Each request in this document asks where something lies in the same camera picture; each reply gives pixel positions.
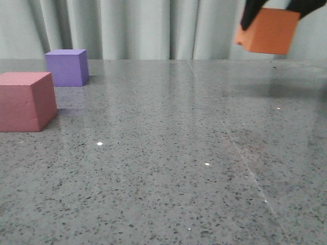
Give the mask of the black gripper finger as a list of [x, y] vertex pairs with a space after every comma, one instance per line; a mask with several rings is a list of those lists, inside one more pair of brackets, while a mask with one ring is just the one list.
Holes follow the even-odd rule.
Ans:
[[246, 31], [267, 0], [246, 0], [240, 21], [241, 29]]
[[326, 0], [291, 0], [287, 5], [286, 10], [299, 13], [299, 19], [302, 19], [311, 12], [325, 5]]

